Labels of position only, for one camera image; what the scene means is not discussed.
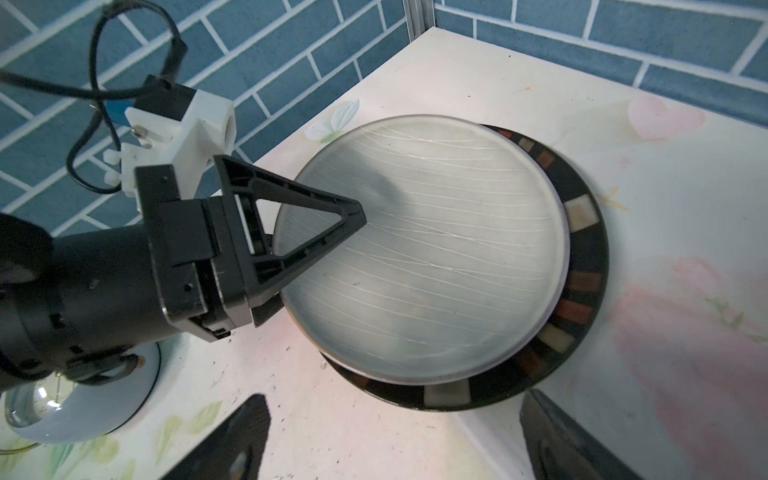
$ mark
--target blue brick wall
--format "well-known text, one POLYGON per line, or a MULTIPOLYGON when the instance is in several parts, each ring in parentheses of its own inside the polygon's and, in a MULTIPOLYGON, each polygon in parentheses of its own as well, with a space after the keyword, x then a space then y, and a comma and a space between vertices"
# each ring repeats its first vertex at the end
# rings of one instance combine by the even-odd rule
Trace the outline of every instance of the blue brick wall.
POLYGON ((768 0, 435 0, 435 23, 768 127, 768 0))
MULTIPOLYGON (((402 0, 154 0, 179 25, 189 52, 179 80, 235 102, 234 156, 256 162, 408 44, 402 0)), ((0 68, 85 86, 91 29, 108 0, 0 2, 0 68)), ((166 27, 155 14, 111 21, 99 44, 107 88, 132 87, 161 69, 166 27)), ((91 116, 84 101, 0 84, 0 208, 54 235, 140 221, 134 199, 97 195, 64 171, 91 116)), ((123 141, 135 142, 127 128, 123 141)), ((111 147, 102 126, 75 164, 104 185, 111 147)), ((199 197, 218 190, 213 170, 199 197)))

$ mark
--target metal corner post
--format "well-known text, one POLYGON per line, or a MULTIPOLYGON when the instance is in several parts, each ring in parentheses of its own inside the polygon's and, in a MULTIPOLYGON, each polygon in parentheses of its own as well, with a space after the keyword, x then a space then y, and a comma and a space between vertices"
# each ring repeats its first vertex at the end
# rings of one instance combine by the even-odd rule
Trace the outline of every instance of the metal corner post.
POLYGON ((406 8, 406 24, 410 41, 435 26, 435 5, 433 0, 402 0, 406 8))

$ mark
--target yellow wire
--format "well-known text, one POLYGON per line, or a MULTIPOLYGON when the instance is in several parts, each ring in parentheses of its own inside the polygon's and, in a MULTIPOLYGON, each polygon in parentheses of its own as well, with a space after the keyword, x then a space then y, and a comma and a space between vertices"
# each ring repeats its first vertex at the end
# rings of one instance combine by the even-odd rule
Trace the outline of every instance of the yellow wire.
POLYGON ((14 450, 1 450, 0 449, 0 455, 16 455, 17 453, 24 453, 29 452, 30 450, 39 447, 39 443, 33 443, 32 445, 27 445, 25 447, 21 447, 20 449, 14 449, 14 450))

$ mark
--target gray plate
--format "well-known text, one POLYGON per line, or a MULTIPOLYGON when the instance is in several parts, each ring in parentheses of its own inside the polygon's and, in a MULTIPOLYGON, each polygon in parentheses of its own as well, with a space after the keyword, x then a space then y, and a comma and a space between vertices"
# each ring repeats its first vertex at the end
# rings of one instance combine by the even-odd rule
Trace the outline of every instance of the gray plate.
MULTIPOLYGON (((299 327, 361 375, 450 382, 514 355, 549 317, 568 267, 568 226, 549 179, 487 128, 429 115, 342 136, 303 184, 362 203, 368 224, 282 290, 299 327)), ((286 253, 337 216, 283 205, 286 253)))

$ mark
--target robotic arm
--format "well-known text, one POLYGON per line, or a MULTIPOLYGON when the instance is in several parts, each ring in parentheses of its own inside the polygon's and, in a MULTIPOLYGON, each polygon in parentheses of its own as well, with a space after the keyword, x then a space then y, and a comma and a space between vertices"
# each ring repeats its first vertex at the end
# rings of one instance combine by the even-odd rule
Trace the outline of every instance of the robotic arm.
MULTIPOLYGON (((145 85, 156 83, 150 77, 145 85)), ((157 86, 125 116, 142 147, 122 144, 105 160, 121 164, 119 181, 136 197, 142 224, 52 239, 0 217, 0 392, 52 371, 92 385, 114 381, 136 366, 125 354, 133 346, 179 332, 213 342, 259 326, 283 306, 281 288, 366 223, 355 200, 229 157, 232 101, 157 86), (193 199, 211 161, 222 196, 193 199), (279 256, 258 199, 340 219, 279 256)))

